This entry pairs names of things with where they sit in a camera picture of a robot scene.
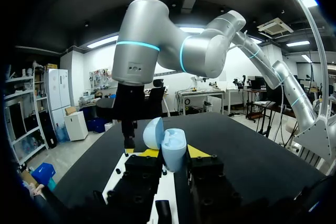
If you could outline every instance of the black table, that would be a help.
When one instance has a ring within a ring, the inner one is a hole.
[[[147,149],[142,133],[149,120],[138,121],[135,152]],[[227,178],[243,197],[243,204],[261,197],[270,203],[295,196],[304,186],[324,177],[308,163],[259,133],[219,113],[164,118],[165,129],[185,131],[187,142],[224,162]],[[121,125],[109,129],[70,168],[55,188],[68,207],[82,204],[93,190],[103,191],[124,151]],[[186,172],[174,175],[180,223],[190,221]]]

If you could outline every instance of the ceiling light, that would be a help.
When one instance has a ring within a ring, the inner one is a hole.
[[[204,28],[199,27],[180,27],[180,29],[186,33],[200,34],[204,31]]]
[[[287,45],[287,47],[295,47],[295,46],[302,46],[302,45],[308,45],[308,44],[310,44],[309,41],[304,40],[304,41],[289,43],[289,44],[286,44],[286,45]]]
[[[102,39],[100,41],[92,43],[92,44],[88,45],[88,48],[99,47],[99,46],[104,45],[106,43],[110,43],[110,42],[117,41],[117,40],[118,40],[118,35],[115,35],[115,36],[112,36],[110,38]]]
[[[259,39],[255,39],[255,38],[250,38],[250,39],[253,40],[253,42],[254,42],[255,44],[262,43],[262,41],[259,40]]]
[[[303,0],[303,4],[305,5],[305,7],[309,8],[309,7],[313,7],[313,6],[317,6],[317,2],[315,0]]]
[[[301,55],[307,62],[312,63],[311,59],[307,55]]]

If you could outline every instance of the blue led ring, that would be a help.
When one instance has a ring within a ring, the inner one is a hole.
[[[119,42],[117,42],[116,45],[125,45],[125,44],[138,45],[138,46],[142,46],[142,47],[149,47],[149,48],[155,49],[156,51],[160,52],[160,49],[157,46],[147,44],[147,43],[143,43],[143,42],[137,42],[137,41],[119,41]]]

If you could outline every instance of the blue box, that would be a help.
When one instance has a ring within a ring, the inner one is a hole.
[[[39,183],[48,186],[49,180],[54,176],[55,169],[52,164],[42,163],[35,171],[32,177]]]

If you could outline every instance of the ceiling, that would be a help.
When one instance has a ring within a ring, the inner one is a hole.
[[[16,45],[63,52],[72,45],[81,46],[119,31],[127,6],[133,0],[14,0],[17,20]],[[254,37],[257,26],[281,18],[295,32],[273,39],[284,53],[316,50],[312,32],[303,12],[293,0],[161,0],[170,8],[170,19],[176,24],[206,25],[220,9],[240,12],[247,20],[244,29]],[[333,28],[322,17],[318,7],[311,8],[326,50],[336,51]],[[289,48],[289,41],[309,40],[308,46]]]

